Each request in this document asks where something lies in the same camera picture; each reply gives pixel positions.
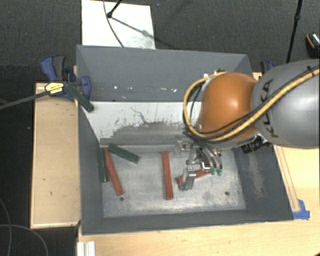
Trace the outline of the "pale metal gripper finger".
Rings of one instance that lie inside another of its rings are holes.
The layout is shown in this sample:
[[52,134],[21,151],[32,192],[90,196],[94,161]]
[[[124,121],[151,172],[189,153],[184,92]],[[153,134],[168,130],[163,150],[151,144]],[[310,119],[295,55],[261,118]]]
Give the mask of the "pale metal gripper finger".
[[191,190],[193,188],[195,179],[196,179],[196,174],[194,172],[190,172],[187,174],[187,177],[185,180],[185,189],[186,190]]
[[187,191],[185,189],[185,182],[186,182],[186,178],[187,178],[188,173],[193,173],[193,167],[190,165],[186,165],[184,167],[182,175],[177,179],[178,189],[180,191]]

